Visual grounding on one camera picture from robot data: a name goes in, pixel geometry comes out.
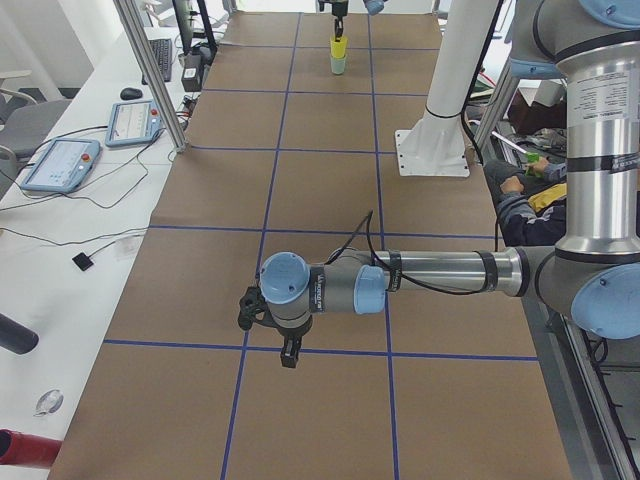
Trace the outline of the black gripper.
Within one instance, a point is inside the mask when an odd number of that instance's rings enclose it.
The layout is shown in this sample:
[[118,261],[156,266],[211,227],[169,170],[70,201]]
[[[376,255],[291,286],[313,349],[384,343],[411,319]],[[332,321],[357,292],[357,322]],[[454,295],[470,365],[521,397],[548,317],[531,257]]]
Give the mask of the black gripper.
[[343,17],[348,15],[349,1],[330,0],[329,3],[331,4],[331,13],[335,17],[333,39],[335,41],[340,41],[344,32]]
[[276,324],[276,330],[284,337],[283,347],[280,351],[280,361],[284,368],[295,368],[297,366],[302,347],[302,337],[311,330],[312,325],[312,319],[308,319],[296,327]]

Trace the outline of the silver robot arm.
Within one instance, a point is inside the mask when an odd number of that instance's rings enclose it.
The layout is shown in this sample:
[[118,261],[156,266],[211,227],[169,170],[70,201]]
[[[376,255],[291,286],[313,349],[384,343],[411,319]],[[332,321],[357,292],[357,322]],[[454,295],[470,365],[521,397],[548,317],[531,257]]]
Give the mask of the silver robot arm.
[[[331,14],[334,16],[334,38],[341,40],[344,33],[344,18],[348,15],[348,0],[319,1],[319,9],[323,10],[325,4],[331,5]],[[364,7],[369,15],[376,15],[384,10],[384,0],[364,0]]]
[[513,72],[568,83],[565,221],[535,226],[522,205],[507,203],[498,252],[344,245],[321,264],[272,255],[242,299],[238,322],[277,330],[283,366],[297,364],[315,315],[378,313],[388,293],[412,287],[532,295],[599,337],[638,335],[639,5],[521,1],[513,27]]

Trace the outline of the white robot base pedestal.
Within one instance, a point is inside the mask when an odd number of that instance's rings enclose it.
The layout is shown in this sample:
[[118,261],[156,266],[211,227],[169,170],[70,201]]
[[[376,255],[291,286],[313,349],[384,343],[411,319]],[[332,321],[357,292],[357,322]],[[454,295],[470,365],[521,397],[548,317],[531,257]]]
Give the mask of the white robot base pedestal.
[[400,175],[469,176],[463,110],[500,9],[491,0],[451,3],[424,114],[412,129],[395,132]]

